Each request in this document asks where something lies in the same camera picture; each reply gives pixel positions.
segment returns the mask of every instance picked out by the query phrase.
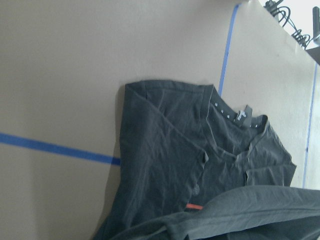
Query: red stripe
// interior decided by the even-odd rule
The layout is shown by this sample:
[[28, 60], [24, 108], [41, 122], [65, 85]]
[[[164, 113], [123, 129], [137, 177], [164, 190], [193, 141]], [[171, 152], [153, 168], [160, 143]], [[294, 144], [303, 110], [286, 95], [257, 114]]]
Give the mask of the red stripe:
[[204, 207], [203, 207], [203, 206], [200, 206], [200, 205], [195, 205], [195, 204], [188, 203], [188, 204], [186, 205], [186, 208], [187, 208], [187, 209], [198, 209], [198, 210], [201, 210], [201, 209], [203, 209]]

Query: blue stripe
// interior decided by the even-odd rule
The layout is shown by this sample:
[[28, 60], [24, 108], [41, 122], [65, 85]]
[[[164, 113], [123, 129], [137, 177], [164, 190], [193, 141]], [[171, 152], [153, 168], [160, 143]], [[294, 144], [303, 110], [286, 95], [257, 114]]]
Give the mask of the blue stripe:
[[310, 139], [310, 126], [311, 126], [311, 119], [312, 119], [312, 110], [313, 110], [313, 106], [314, 106], [314, 95], [315, 95], [315, 87], [316, 87], [316, 80], [317, 80], [317, 66], [318, 66], [318, 64], [315, 63], [312, 94], [311, 94], [311, 104], [310, 104], [310, 112], [309, 112], [309, 124], [308, 124], [307, 138], [306, 138], [305, 156], [304, 156], [302, 188], [305, 188], [305, 185], [306, 185], [306, 174], [307, 174], [308, 152], [309, 152], [309, 139]]
[[229, 26], [229, 32], [228, 32], [228, 37], [226, 39], [226, 46], [225, 46], [225, 51], [224, 51], [224, 58], [223, 58], [223, 64], [222, 64], [222, 70], [221, 70], [221, 76], [220, 76], [220, 82], [219, 82], [219, 89], [218, 89], [218, 94], [219, 96], [222, 95], [222, 88], [224, 86], [224, 80], [225, 80], [225, 74], [226, 74], [226, 68], [227, 68], [227, 62], [228, 62], [228, 55], [229, 55], [229, 50], [230, 50], [230, 44], [231, 44], [231, 36], [232, 36], [232, 31], [234, 29], [235, 25], [235, 19], [236, 19], [236, 14], [238, 11], [238, 8], [241, 4], [235, 5], [233, 9], [233, 13], [231, 16], [231, 22]]
[[39, 151], [48, 152], [52, 154], [64, 155], [64, 156], [78, 158], [78, 159], [85, 159], [85, 160], [96, 161], [100, 163], [120, 165], [120, 159], [113, 156], [102, 155], [95, 152], [84, 151], [76, 148], [70, 148], [70, 147], [56, 145], [56, 144], [47, 143], [43, 141], [32, 140], [32, 139], [9, 135], [5, 133], [0, 133], [0, 143], [27, 148], [27, 149], [39, 150]]

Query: dark gray shirt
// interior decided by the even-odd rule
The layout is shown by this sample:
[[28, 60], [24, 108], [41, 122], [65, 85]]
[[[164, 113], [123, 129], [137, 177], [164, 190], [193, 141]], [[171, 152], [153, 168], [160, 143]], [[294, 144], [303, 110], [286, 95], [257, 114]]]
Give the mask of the dark gray shirt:
[[96, 240], [193, 214], [190, 204], [239, 187], [289, 186], [296, 169], [267, 116], [234, 112], [213, 85], [171, 80], [125, 86], [120, 153], [120, 185]]

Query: clothing tag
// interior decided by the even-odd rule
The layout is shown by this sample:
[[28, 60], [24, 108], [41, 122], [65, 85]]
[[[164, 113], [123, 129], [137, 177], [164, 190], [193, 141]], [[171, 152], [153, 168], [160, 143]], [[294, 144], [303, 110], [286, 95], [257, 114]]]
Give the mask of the clothing tag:
[[238, 127], [244, 126], [249, 128], [251, 125], [251, 118], [252, 118], [252, 108], [247, 105], [244, 111], [240, 110], [238, 112], [238, 115], [235, 117], [233, 121]]

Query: blue line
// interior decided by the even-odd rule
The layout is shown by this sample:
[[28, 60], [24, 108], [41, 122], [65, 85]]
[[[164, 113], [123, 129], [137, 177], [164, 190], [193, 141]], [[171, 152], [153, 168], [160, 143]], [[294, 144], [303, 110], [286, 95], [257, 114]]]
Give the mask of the blue line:
[[225, 74], [226, 74], [226, 68], [227, 68], [227, 62], [228, 62], [228, 55], [229, 55], [230, 44], [231, 44], [231, 36], [232, 36], [232, 31], [234, 29], [236, 14], [237, 14], [237, 11], [238, 11], [238, 8], [240, 5], [241, 4], [235, 5], [235, 7], [233, 9], [232, 16], [231, 16], [231, 22], [230, 22], [230, 26], [229, 26], [228, 37], [226, 39], [226, 46], [225, 46], [225, 51], [224, 51], [223, 64], [222, 64], [222, 70], [221, 70], [221, 76], [220, 76], [220, 82], [219, 82], [219, 89], [218, 89], [219, 96], [222, 95], [222, 88], [224, 86], [224, 80], [225, 80]]
[[66, 146], [56, 145], [52, 143], [47, 143], [43, 141], [32, 140], [20, 136], [9, 135], [5, 133], [0, 133], [0, 143], [8, 144], [13, 146], [18, 146], [27, 149], [39, 150], [43, 152], [48, 152], [52, 154], [59, 154], [79, 159], [86, 159], [101, 163], [120, 165], [120, 159], [102, 155], [95, 152], [84, 151], [76, 148], [70, 148]]
[[311, 127], [312, 110], [313, 110], [313, 106], [314, 106], [314, 95], [315, 95], [315, 87], [316, 87], [316, 80], [317, 80], [317, 66], [318, 66], [318, 64], [315, 63], [314, 76], [313, 76], [313, 86], [312, 86], [312, 95], [311, 95], [311, 104], [310, 104], [310, 112], [309, 112], [309, 124], [308, 124], [308, 132], [307, 132], [307, 139], [306, 139], [305, 156], [304, 156], [302, 188], [305, 188], [305, 184], [306, 184], [308, 152], [309, 152], [309, 139], [310, 139], [310, 127]]

